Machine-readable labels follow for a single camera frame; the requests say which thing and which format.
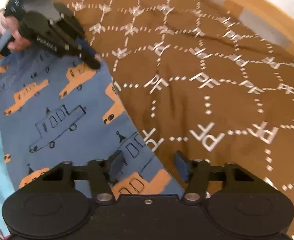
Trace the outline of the blue patterned pajama pants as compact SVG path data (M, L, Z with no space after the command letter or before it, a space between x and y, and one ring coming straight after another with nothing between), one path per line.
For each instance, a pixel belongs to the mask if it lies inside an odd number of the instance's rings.
M183 193L128 116L105 63L93 70L35 48L2 58L0 132L15 189L63 161L81 166L119 150L111 176L119 192Z

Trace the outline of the brown PF patterned blanket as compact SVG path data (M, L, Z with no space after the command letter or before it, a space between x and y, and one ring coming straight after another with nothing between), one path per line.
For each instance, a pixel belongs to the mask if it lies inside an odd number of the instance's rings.
M294 204L294 57L254 21L223 0L57 1L84 26L170 172L177 150L236 162Z

